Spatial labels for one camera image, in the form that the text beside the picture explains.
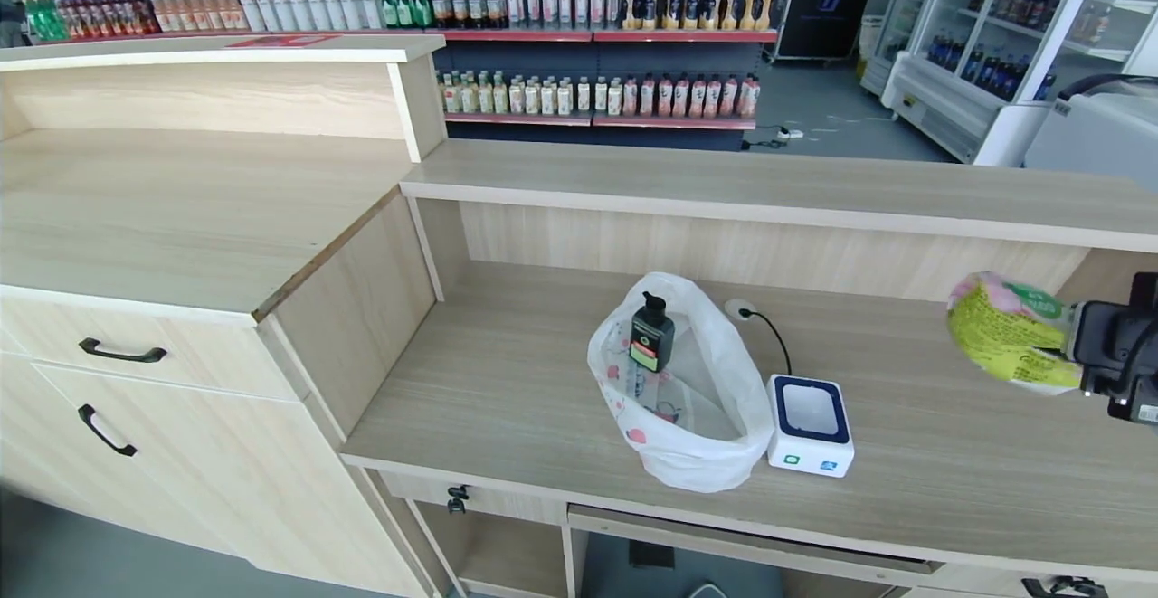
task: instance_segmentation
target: beverage refrigerator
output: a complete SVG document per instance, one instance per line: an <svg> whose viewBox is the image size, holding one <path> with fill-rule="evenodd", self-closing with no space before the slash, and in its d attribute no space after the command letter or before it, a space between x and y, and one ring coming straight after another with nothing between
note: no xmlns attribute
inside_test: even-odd
<svg viewBox="0 0 1158 598"><path fill-rule="evenodd" d="M885 90L896 54L909 48L909 37L924 5L925 0L889 0L877 49L867 58L865 74L860 76L862 87L878 96Z"/></svg>
<svg viewBox="0 0 1158 598"><path fill-rule="evenodd" d="M1058 90L1099 73L1158 75L1156 8L1158 0L929 0L881 103L965 163L1020 166Z"/></svg>

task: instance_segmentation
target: cabinet door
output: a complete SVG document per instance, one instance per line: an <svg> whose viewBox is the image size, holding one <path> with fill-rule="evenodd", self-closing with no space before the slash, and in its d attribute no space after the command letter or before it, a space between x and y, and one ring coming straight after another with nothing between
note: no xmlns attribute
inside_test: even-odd
<svg viewBox="0 0 1158 598"><path fill-rule="evenodd" d="M0 355L0 477L6 484L88 517L232 553L145 474L135 455L118 454L101 442L28 359ZM91 406L103 415L100 401ZM117 446L127 444L117 433L105 436Z"/></svg>
<svg viewBox="0 0 1158 598"><path fill-rule="evenodd" d="M133 461L257 568L420 595L305 404L37 367L74 406L98 402Z"/></svg>

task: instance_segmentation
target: glass door fridge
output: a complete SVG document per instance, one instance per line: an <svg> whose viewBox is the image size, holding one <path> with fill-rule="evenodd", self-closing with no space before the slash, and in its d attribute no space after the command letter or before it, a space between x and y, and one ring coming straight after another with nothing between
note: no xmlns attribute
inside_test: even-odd
<svg viewBox="0 0 1158 598"><path fill-rule="evenodd" d="M862 87L878 96L885 90L896 53L909 46L909 37L924 5L925 0L889 0L880 39L877 41L877 49L868 58L868 66L860 78Z"/></svg>
<svg viewBox="0 0 1158 598"><path fill-rule="evenodd" d="M1085 6L1086 0L931 0L909 48L897 53L881 102L962 162L1019 166L1060 86L1061 66L1054 61L1072 50L1067 44L1076 44L1068 36L1079 25L1085 25L1079 35L1092 35L1094 20L1102 23L1093 9L1084 20Z"/></svg>

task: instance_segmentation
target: wooden panel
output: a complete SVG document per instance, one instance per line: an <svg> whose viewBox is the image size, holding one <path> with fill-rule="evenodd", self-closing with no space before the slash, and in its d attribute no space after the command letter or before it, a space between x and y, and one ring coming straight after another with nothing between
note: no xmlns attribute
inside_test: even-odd
<svg viewBox="0 0 1158 598"><path fill-rule="evenodd" d="M0 141L29 130L31 126L24 118L24 112L20 111L20 108L13 102L5 78L0 76Z"/></svg>
<svg viewBox="0 0 1158 598"><path fill-rule="evenodd" d="M468 593L566 598L560 528L483 512L416 504Z"/></svg>
<svg viewBox="0 0 1158 598"><path fill-rule="evenodd" d="M1057 297L1070 302L1098 299L1127 304L1135 272L1158 272L1158 254L1092 249Z"/></svg>
<svg viewBox="0 0 1158 598"><path fill-rule="evenodd" d="M893 591L893 586L811 574L796 569L780 569L784 598L881 598Z"/></svg>
<svg viewBox="0 0 1158 598"><path fill-rule="evenodd" d="M717 304L765 308L794 372L841 384L857 459L840 481L757 462L735 490L665 487L624 444L584 347L635 282L471 262L344 458L813 545L1158 579L1158 513L1141 499L1158 493L1153 433L1080 393L1046 399L990 378L953 344L944 302L699 284ZM764 375L784 370L765 324L736 328Z"/></svg>
<svg viewBox="0 0 1158 598"><path fill-rule="evenodd" d="M12 297L0 305L5 329L43 360L259 396L298 396L252 328ZM116 360L81 350L83 338L101 341L101 351L140 355L159 347L167 353L156 363Z"/></svg>
<svg viewBox="0 0 1158 598"><path fill-rule="evenodd" d="M401 498L422 501L446 508L450 499L447 490L467 483L459 482L453 476L447 479L427 479L404 474L381 472L382 480L390 494ZM520 495L485 487L468 486L470 496L466 501L467 511L478 510L490 515L500 515L515 519L536 522L538 524L563 525L567 522L567 506L560 501L550 501L537 496Z"/></svg>
<svg viewBox="0 0 1158 598"><path fill-rule="evenodd" d="M1036 578L1046 586L1046 591L1049 591L1053 586L1054 577L1055 575L1031 571L1010 571L967 564L945 564L923 585L990 596L1025 598L1028 593L1026 593L1025 586L1021 585L1021 578ZM1158 598L1158 583L1123 582L1097 576L1093 576L1093 581L1105 586L1111 598Z"/></svg>
<svg viewBox="0 0 1158 598"><path fill-rule="evenodd" d="M587 564L588 532L563 526L563 559L567 569L567 598L582 595L582 574Z"/></svg>
<svg viewBox="0 0 1158 598"><path fill-rule="evenodd" d="M418 163L446 140L442 99L434 80L434 59L388 65L410 161Z"/></svg>
<svg viewBox="0 0 1158 598"><path fill-rule="evenodd" d="M470 261L460 203L415 198L406 200L418 227L418 240L423 245L423 256L426 257L426 268L430 269L431 282L434 284L434 296L439 301L446 301L447 293L459 284L459 276Z"/></svg>
<svg viewBox="0 0 1158 598"><path fill-rule="evenodd" d="M433 304L415 224L397 195L273 318L349 435Z"/></svg>
<svg viewBox="0 0 1158 598"><path fill-rule="evenodd" d="M38 369L74 406L96 406L140 450L132 460L257 568L420 595L298 401Z"/></svg>
<svg viewBox="0 0 1158 598"><path fill-rule="evenodd" d="M994 270L1056 291L1084 248L799 225L462 203L475 261L943 301Z"/></svg>
<svg viewBox="0 0 1158 598"><path fill-rule="evenodd" d="M412 168L401 141L291 134L43 130L3 148L0 282L242 316Z"/></svg>
<svg viewBox="0 0 1158 598"><path fill-rule="evenodd" d="M5 484L94 519L234 554L154 482L135 458L104 445L81 422L75 406L31 363L0 355L0 479ZM103 416L102 402L94 399L93 406L97 417Z"/></svg>
<svg viewBox="0 0 1158 598"><path fill-rule="evenodd" d="M409 196L1158 251L1156 194L1047 170L448 139Z"/></svg>
<svg viewBox="0 0 1158 598"><path fill-rule="evenodd" d="M567 525L588 532L648 541L650 544L745 560L757 564L889 585L916 586L926 579L933 570L930 564L923 562L822 548L780 539L750 537L738 532L651 519L584 505L570 506Z"/></svg>
<svg viewBox="0 0 1158 598"><path fill-rule="evenodd" d="M405 138L382 64L142 65L12 72L32 127Z"/></svg>

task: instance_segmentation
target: red label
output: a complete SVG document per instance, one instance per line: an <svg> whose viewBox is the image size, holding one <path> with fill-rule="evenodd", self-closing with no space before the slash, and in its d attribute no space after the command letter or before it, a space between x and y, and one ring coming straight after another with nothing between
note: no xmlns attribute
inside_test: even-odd
<svg viewBox="0 0 1158 598"><path fill-rule="evenodd" d="M229 44L227 49L300 49L336 37L340 37L340 35L270 35L236 42L236 44Z"/></svg>

